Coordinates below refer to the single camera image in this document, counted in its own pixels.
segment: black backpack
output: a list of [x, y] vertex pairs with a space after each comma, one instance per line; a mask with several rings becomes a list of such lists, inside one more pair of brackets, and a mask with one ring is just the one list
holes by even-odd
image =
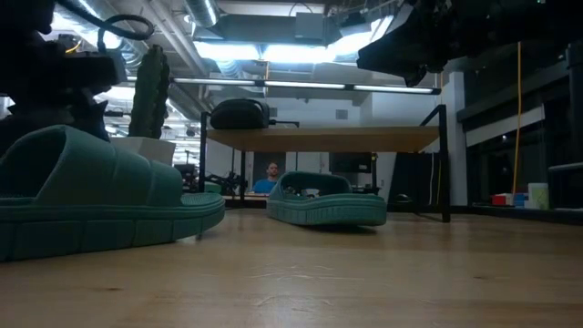
[[253, 99], [231, 99], [218, 104], [210, 113], [215, 129], [268, 128], [270, 107]]

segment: plant pot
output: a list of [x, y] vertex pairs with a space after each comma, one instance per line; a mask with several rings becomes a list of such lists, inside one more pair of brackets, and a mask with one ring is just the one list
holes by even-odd
[[144, 137], [111, 138], [110, 140], [116, 148], [139, 154], [146, 159], [172, 165], [175, 143]]

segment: green slide sandal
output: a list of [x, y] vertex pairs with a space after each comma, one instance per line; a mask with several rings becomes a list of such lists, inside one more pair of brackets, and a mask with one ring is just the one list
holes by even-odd
[[[294, 193], [312, 189], [318, 190], [320, 197]], [[350, 182], [343, 177], [288, 172], [273, 187], [267, 200], [267, 213], [270, 218], [298, 225], [379, 226], [386, 223], [386, 204], [381, 197], [352, 192]]]
[[66, 126], [0, 159], [0, 261], [175, 241], [224, 213], [221, 195], [182, 195], [176, 169]]

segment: person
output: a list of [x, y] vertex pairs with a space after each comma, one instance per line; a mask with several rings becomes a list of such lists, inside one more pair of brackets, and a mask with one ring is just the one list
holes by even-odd
[[275, 183], [277, 183], [277, 178], [280, 174], [279, 168], [276, 163], [271, 162], [267, 167], [267, 179], [261, 179], [255, 182], [253, 186], [253, 192], [255, 193], [270, 193]]

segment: potted cactus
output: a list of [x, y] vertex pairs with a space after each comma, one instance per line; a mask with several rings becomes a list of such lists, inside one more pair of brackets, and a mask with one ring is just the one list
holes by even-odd
[[166, 100], [170, 69], [161, 46], [154, 45], [142, 58], [136, 79], [127, 138], [113, 138], [117, 147], [136, 152], [147, 159], [171, 165], [174, 143], [159, 140], [168, 116]]

